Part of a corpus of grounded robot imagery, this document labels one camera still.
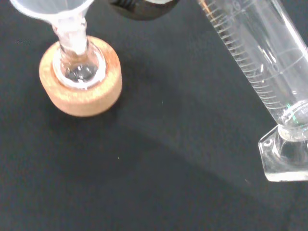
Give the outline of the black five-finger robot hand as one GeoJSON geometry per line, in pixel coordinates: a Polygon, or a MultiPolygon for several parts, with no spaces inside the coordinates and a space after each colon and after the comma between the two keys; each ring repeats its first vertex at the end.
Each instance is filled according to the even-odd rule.
{"type": "Polygon", "coordinates": [[[121,16],[137,21],[157,19],[170,12],[179,0],[108,0],[121,16]]]}

